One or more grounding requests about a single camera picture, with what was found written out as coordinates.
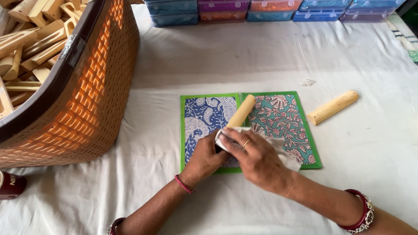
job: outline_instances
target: orange plastic basket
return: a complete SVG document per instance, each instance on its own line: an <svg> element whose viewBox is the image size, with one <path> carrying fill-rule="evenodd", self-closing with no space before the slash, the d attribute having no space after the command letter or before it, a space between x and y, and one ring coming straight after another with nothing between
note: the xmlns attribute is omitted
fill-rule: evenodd
<svg viewBox="0 0 418 235"><path fill-rule="evenodd" d="M116 139L139 31L129 0L87 4L48 78L0 120L0 168L81 163Z"/></svg>

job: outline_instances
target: floral pattern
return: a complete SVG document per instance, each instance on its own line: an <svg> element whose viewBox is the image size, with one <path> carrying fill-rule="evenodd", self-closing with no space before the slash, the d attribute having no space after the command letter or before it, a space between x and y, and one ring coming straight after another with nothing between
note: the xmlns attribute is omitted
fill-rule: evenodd
<svg viewBox="0 0 418 235"><path fill-rule="evenodd" d="M184 104L184 162L187 164L197 141L216 129L227 125L237 111L235 97L206 97L185 99ZM222 167L239 167L229 157Z"/></svg>
<svg viewBox="0 0 418 235"><path fill-rule="evenodd" d="M284 138L283 148L302 164L316 163L295 96L259 95L255 98L254 109L248 115L253 130L264 131L266 138Z"/></svg>

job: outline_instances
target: purple storage box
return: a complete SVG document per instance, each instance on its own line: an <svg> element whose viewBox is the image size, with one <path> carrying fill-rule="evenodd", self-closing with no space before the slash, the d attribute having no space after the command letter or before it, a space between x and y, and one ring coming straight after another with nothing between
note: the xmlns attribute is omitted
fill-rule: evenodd
<svg viewBox="0 0 418 235"><path fill-rule="evenodd" d="M246 11L250 0L200 0L200 12Z"/></svg>
<svg viewBox="0 0 418 235"><path fill-rule="evenodd" d="M394 10L352 11L346 9L341 15L342 23L380 23L386 20Z"/></svg>

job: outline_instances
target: hand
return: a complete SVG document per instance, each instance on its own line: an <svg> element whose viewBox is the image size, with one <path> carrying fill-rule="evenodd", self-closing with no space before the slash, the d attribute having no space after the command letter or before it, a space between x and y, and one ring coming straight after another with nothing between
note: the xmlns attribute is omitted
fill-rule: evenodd
<svg viewBox="0 0 418 235"><path fill-rule="evenodd" d="M215 152L215 136L218 131L219 129L197 141L189 162L179 175L181 182L190 189L212 175L230 156L225 150Z"/></svg>
<svg viewBox="0 0 418 235"><path fill-rule="evenodd" d="M251 130L238 133L224 128L224 133L230 139L223 134L219 138L239 161L245 178L266 191L287 197L294 185L293 173L283 165L273 147Z"/></svg>

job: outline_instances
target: gold ring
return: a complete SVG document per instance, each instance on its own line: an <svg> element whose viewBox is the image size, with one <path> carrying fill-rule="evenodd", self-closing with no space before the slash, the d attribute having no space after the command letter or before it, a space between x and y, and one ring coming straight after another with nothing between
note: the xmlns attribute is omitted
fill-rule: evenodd
<svg viewBox="0 0 418 235"><path fill-rule="evenodd" d="M248 144L248 142L250 141L250 139L248 139L243 145L242 145L242 147L244 148L247 144Z"/></svg>

